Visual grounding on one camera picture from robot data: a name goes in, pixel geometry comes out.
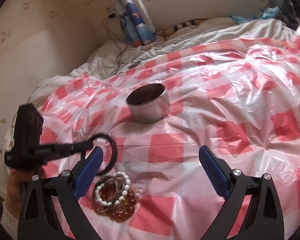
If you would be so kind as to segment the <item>person's left hand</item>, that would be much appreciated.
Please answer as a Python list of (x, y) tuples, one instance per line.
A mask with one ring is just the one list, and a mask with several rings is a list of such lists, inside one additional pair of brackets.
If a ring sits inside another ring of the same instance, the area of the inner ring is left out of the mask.
[(7, 196), (3, 203), (3, 211), (1, 217), (1, 225), (11, 225), (15, 220), (19, 219), (22, 196), (20, 186), (23, 183), (28, 183), (34, 176), (33, 171), (16, 170), (10, 174), (7, 184)]

